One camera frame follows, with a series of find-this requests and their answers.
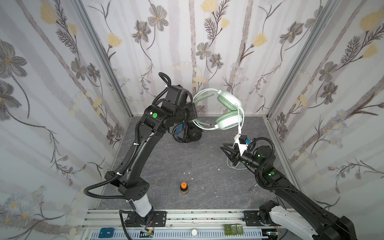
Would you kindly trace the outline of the black blue headphones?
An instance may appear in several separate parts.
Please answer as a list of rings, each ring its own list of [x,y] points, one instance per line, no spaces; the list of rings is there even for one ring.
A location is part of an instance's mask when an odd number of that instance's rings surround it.
[[[181,123],[174,127],[171,135],[178,143],[197,142],[202,137],[203,130],[198,128],[194,123]]]

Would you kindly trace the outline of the mint green headphones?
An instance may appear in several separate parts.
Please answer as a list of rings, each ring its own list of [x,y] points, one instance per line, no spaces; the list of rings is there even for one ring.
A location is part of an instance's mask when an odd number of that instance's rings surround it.
[[[197,93],[193,97],[194,104],[201,102],[207,98],[210,98],[214,95],[217,95],[217,100],[219,103],[225,107],[228,112],[219,116],[214,125],[203,123],[197,119],[193,120],[193,123],[205,131],[214,131],[214,130],[228,130],[234,127],[238,127],[238,133],[242,131],[244,125],[244,110],[242,108],[242,103],[231,93],[216,89],[205,89]]]

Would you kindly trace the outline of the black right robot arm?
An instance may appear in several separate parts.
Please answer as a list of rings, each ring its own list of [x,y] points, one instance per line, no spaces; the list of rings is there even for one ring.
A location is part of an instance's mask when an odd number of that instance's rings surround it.
[[[223,144],[221,150],[234,163],[249,168],[259,187],[274,193],[287,202],[296,212],[294,215],[277,202],[268,201],[259,208],[259,221],[264,225],[275,223],[303,240],[355,240],[355,226],[347,217],[337,217],[298,190],[289,179],[279,172],[273,163],[275,147],[260,146],[252,151],[241,152],[240,145]]]

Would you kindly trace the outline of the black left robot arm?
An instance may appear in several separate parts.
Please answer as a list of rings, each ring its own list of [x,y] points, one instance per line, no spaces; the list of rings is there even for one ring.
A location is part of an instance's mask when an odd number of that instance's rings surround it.
[[[141,172],[151,152],[173,126],[197,117],[192,94],[182,86],[168,87],[165,98],[147,107],[135,126],[135,139],[121,166],[106,173],[109,184],[118,187],[120,197],[130,201],[136,214],[145,218],[153,209],[147,192],[149,183]]]

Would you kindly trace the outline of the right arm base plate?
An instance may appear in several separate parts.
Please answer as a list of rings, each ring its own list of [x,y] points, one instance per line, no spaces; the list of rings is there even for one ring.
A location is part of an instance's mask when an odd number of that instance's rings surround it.
[[[279,225],[269,221],[263,223],[259,218],[259,210],[243,211],[245,222],[247,227],[277,227]]]

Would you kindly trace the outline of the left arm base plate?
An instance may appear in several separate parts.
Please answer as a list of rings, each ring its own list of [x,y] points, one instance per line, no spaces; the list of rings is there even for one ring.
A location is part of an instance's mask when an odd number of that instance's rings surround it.
[[[165,227],[167,220],[166,211],[152,211],[146,217],[141,217],[134,211],[128,211],[124,218],[126,227]]]

